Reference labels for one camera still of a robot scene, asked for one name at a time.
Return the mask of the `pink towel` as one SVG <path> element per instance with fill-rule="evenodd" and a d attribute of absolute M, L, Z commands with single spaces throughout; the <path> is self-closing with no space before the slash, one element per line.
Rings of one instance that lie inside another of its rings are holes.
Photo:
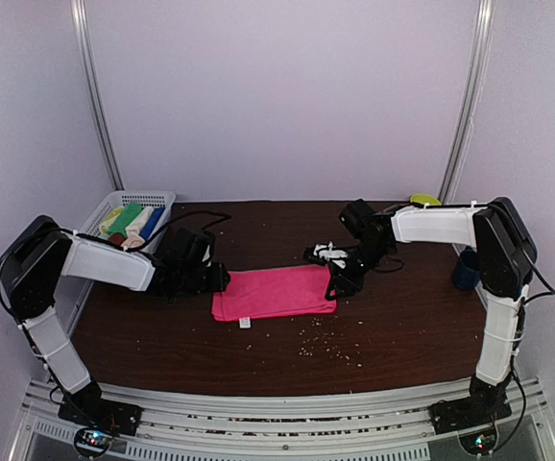
<path fill-rule="evenodd" d="M 231 272 L 225 291 L 213 296 L 211 313 L 218 322 L 239 322 L 312 314 L 331 314 L 326 299 L 330 273 L 315 265 Z"/>

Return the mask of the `orange bunny pattern towel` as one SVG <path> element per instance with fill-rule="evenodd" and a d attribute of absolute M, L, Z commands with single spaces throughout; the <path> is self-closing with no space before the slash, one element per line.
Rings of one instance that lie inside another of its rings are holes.
<path fill-rule="evenodd" d="M 128 235 L 124 241 L 120 244 L 120 247 L 125 251 L 140 248 L 145 244 L 145 240 L 136 233 L 131 233 Z"/>

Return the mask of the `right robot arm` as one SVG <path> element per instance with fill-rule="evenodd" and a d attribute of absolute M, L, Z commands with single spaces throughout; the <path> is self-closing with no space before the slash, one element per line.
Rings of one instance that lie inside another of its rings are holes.
<path fill-rule="evenodd" d="M 486 321 L 471 395 L 464 400 L 462 413 L 469 423 L 484 423 L 503 402 L 511 380 L 537 258 L 536 246 L 512 201 L 499 197 L 486 204 L 410 203 L 375 211 L 359 199 L 348 204 L 339 219 L 356 245 L 317 244 L 309 255 L 329 269 L 326 298 L 330 301 L 359 293 L 366 275 L 399 243 L 461 245 L 475 251 Z"/>

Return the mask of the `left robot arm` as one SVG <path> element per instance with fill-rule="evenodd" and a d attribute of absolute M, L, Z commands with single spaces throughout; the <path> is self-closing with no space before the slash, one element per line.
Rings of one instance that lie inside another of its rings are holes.
<path fill-rule="evenodd" d="M 61 408 L 88 426 L 109 415 L 100 385 L 62 325 L 57 303 L 65 289 L 95 283 L 149 292 L 173 301 L 179 295 L 226 290 L 230 275 L 215 260 L 208 228 L 179 228 L 165 253 L 153 245 L 176 224 L 170 219 L 148 237 L 120 242 L 61 227 L 38 215 L 0 255 L 0 304 L 14 319 L 33 352 L 62 393 Z"/>

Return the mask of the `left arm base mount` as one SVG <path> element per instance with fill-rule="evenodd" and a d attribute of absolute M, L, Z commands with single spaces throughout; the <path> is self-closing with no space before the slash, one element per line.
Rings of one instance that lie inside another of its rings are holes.
<path fill-rule="evenodd" d="M 58 411 L 62 420 L 126 436 L 136 434 L 141 416 L 138 405 L 103 399 L 87 404 L 65 402 Z"/>

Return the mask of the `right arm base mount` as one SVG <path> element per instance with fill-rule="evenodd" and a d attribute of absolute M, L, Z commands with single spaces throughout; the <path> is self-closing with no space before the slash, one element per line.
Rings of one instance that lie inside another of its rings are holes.
<path fill-rule="evenodd" d="M 496 409 L 473 402 L 473 398 L 441 400 L 428 407 L 431 423 L 437 435 L 488 425 L 496 420 L 512 415 L 508 402 Z"/>

